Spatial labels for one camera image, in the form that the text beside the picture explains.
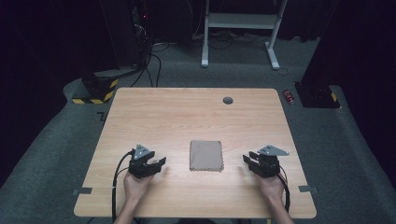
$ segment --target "light wood surface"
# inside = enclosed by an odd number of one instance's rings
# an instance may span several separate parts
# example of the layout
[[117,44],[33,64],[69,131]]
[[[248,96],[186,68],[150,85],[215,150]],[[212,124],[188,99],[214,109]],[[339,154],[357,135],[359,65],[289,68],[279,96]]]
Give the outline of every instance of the light wood surface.
[[[222,102],[226,96],[233,98],[233,104]],[[224,170],[190,171],[191,140],[221,141]],[[167,158],[137,208],[137,217],[270,217],[256,179],[242,159],[267,145],[290,153],[278,157],[289,179],[290,215],[316,215],[311,194],[298,189],[307,184],[275,90],[118,89],[82,186],[92,188],[92,193],[78,196],[77,216],[111,217],[114,172],[121,157],[137,144],[154,150],[154,160]],[[128,166],[129,159],[121,168]],[[118,211],[125,172],[118,178]]]

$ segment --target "red can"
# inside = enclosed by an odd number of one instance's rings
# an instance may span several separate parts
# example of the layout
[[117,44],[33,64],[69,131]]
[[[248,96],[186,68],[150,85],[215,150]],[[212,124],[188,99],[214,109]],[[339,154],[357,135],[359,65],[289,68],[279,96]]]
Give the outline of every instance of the red can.
[[294,97],[293,95],[291,95],[291,92],[289,90],[284,90],[283,91],[283,95],[286,98],[286,101],[290,104],[290,105],[294,105]]

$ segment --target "human arm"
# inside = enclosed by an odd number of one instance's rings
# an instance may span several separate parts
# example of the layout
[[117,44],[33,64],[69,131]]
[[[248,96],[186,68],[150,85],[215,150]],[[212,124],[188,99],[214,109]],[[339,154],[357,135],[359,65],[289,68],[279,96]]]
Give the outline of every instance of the human arm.
[[277,176],[262,178],[256,175],[256,177],[260,185],[262,196],[264,200],[267,201],[276,223],[294,223],[282,202],[284,186],[281,180]]
[[132,220],[134,219],[134,210],[145,195],[149,186],[149,182],[153,177],[154,175],[137,179],[127,172],[123,179],[123,185],[125,189],[125,203],[122,206],[116,221],[114,222],[115,224],[132,223]]

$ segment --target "square fabric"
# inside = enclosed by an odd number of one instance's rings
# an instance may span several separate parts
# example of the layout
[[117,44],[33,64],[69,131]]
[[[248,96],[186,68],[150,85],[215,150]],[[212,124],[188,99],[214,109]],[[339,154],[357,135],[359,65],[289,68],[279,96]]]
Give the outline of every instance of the square fabric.
[[191,141],[191,171],[222,171],[224,169],[220,141]]

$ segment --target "gray floor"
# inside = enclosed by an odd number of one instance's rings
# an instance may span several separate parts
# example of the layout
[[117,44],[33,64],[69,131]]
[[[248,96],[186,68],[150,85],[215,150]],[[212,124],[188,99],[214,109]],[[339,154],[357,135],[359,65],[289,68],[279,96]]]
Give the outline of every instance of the gray floor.
[[[207,68],[200,66],[200,48],[171,45],[155,53],[163,63],[159,86],[273,88],[280,96],[290,89],[296,104],[288,105],[281,96],[282,105],[308,184],[318,189],[313,194],[318,215],[296,222],[396,223],[395,190],[361,136],[342,90],[331,86],[340,109],[303,108],[300,103],[293,82],[301,80],[317,43],[301,43],[298,38],[277,40],[279,71],[272,70],[262,42],[210,49]],[[152,58],[148,68],[154,77],[158,65]],[[130,86],[136,78],[122,77],[117,88]],[[79,82],[64,87],[68,104],[43,129],[0,189],[0,223],[88,221],[88,217],[74,215],[77,196],[73,190],[82,186],[103,128],[98,113],[106,113],[111,102],[72,104],[70,99]],[[147,73],[135,86],[150,86]],[[111,218],[96,218],[92,223],[111,223]]]

